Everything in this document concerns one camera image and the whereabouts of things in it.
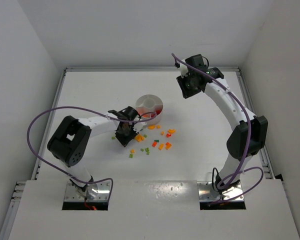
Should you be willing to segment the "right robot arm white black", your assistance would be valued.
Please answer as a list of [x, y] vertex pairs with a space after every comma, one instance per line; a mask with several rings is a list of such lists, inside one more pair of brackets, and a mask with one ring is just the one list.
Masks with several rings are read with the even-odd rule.
[[264, 148], [268, 130], [265, 116], [249, 110], [231, 90], [224, 74], [201, 54], [184, 60], [174, 57], [179, 69], [178, 85], [184, 99], [206, 94], [223, 113], [232, 130], [226, 142], [228, 157], [221, 171], [212, 178], [213, 192], [222, 194], [240, 181], [249, 160]]

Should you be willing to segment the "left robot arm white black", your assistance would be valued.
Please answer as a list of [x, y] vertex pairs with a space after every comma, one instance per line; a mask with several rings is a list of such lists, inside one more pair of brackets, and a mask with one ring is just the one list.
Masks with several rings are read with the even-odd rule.
[[48, 141], [47, 149], [58, 159], [69, 174], [78, 194], [85, 199], [97, 197], [98, 183], [81, 160], [88, 142], [101, 134], [114, 132], [115, 138], [126, 147], [146, 125], [137, 110], [128, 106], [123, 110], [109, 110], [89, 118], [66, 116]]

